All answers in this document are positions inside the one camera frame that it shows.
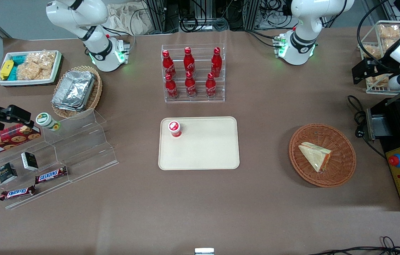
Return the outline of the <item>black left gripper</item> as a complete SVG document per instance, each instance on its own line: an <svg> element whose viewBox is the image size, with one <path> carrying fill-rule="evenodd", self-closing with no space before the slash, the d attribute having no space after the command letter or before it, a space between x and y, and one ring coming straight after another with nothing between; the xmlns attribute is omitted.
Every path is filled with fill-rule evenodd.
<svg viewBox="0 0 400 255"><path fill-rule="evenodd" d="M400 64L393 58L382 58L378 62L365 58L352 68L353 84L359 84L365 77L377 77L382 74L400 74Z"/></svg>

